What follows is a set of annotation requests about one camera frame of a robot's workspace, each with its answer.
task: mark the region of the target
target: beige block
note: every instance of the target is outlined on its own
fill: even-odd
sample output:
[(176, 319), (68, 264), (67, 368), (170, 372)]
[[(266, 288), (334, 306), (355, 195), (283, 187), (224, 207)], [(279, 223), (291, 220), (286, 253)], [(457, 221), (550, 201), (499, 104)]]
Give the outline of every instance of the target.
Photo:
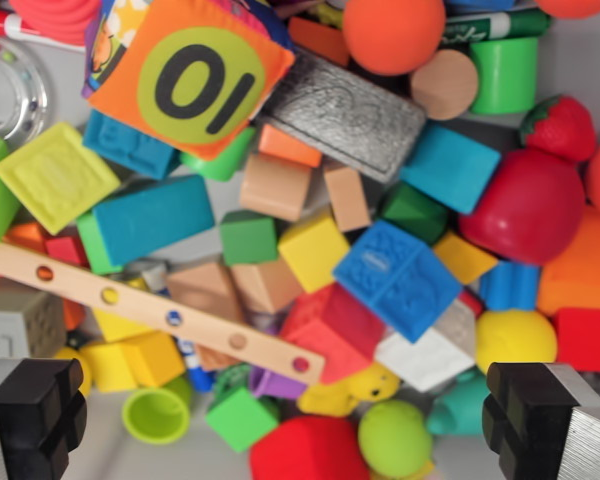
[(311, 167), (270, 155), (249, 157), (240, 190), (243, 208), (295, 222), (311, 182)]

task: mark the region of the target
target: green cup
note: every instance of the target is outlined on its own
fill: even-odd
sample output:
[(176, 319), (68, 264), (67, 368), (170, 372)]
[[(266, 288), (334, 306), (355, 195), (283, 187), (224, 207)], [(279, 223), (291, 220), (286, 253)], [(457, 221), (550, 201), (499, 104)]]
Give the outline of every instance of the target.
[(191, 386), (183, 377), (159, 388), (142, 388), (125, 401), (122, 422), (141, 442), (173, 443), (189, 430), (192, 397)]

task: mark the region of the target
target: blue textured block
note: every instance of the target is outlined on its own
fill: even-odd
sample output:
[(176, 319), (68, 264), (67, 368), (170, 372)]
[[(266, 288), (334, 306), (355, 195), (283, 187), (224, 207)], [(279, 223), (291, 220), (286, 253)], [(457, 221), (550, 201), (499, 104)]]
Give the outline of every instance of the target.
[(400, 178), (440, 203), (471, 213), (500, 161), (500, 152), (430, 124)]
[(417, 341), (462, 290), (424, 242), (382, 220), (358, 239), (334, 276), (410, 342)]
[(179, 165), (173, 147), (95, 110), (82, 143), (104, 158), (156, 180), (166, 178)]
[(113, 265), (124, 265), (215, 224), (198, 176), (175, 177), (93, 208)]
[(539, 267), (501, 261), (480, 279), (480, 296), (489, 310), (535, 310), (539, 281)]

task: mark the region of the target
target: teal object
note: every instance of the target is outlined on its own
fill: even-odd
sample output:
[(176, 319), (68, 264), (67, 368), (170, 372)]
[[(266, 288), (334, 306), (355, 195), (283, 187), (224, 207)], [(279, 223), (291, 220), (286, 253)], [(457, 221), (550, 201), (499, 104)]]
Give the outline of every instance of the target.
[(449, 393), (435, 400), (427, 430), (434, 435), (482, 435), (482, 404), (489, 396), (487, 379), (471, 370), (457, 380)]

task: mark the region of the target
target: yellow textured block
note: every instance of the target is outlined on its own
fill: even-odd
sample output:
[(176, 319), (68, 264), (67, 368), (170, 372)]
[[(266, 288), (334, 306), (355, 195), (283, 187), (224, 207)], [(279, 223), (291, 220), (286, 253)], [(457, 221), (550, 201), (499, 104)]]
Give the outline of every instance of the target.
[(185, 365), (168, 333), (152, 332), (120, 342), (136, 381), (161, 387), (182, 375)]
[(448, 231), (433, 252), (463, 285), (475, 282), (498, 264), (498, 259)]
[(2, 160), (0, 179), (53, 235), (120, 186), (67, 123), (56, 124)]
[(349, 243), (325, 209), (287, 230), (278, 242), (300, 285), (313, 293), (334, 282), (331, 272), (349, 251)]

